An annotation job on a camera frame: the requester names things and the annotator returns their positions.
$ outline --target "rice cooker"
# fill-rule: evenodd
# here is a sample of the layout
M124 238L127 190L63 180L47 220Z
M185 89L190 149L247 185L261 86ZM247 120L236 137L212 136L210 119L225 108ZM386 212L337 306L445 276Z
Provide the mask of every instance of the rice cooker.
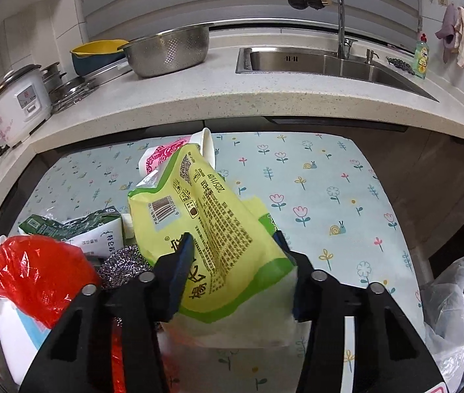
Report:
M52 104L40 68L30 64L11 70L0 84L0 136L10 147L50 117Z

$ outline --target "stainless steel sink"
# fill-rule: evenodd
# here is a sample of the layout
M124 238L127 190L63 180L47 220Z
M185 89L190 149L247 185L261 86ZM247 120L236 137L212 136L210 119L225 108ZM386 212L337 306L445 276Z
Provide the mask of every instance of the stainless steel sink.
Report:
M352 78L399 88L438 102L421 87L392 69L363 57L338 59L335 52L294 47L248 47L239 50L236 73L301 72Z

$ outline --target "kitchen counter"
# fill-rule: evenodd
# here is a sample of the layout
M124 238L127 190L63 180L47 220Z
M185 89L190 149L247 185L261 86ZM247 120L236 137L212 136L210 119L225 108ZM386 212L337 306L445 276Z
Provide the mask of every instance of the kitchen counter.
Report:
M0 160L0 205L32 158L40 152L80 140L152 125L238 116L323 116L375 120L464 139L464 99L430 80L408 78L439 102L406 91L347 78L296 73L236 74L239 47L295 46L333 50L331 34L213 34L205 63L170 75L140 80L126 74L42 125L27 141ZM367 48L401 57L359 41L352 53Z

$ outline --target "pot lid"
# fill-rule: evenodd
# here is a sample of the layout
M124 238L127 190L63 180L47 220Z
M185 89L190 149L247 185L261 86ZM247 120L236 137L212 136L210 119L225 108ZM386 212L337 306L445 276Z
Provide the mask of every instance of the pot lid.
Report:
M43 80L45 78L51 77L52 75L58 74L59 73L58 65L59 65L59 62L54 62L51 65L48 65L46 68L42 68L41 72L43 75Z
M9 85L19 80L19 78L28 74L29 72L32 72L34 69L39 68L41 68L41 65L34 65L31 63L30 65L24 66L21 69L7 72L3 77L3 81L0 83L0 94L3 93L9 87Z

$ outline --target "yellow-green snack bag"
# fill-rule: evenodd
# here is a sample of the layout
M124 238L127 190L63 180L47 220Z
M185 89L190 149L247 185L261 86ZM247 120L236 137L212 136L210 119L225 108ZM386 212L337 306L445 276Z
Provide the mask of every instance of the yellow-green snack bag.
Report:
M272 239L262 202L243 203L194 144L165 163L157 187L128 194L136 241L150 264L174 252L183 232L194 237L180 311L165 328L207 347L286 344L295 328L297 270Z

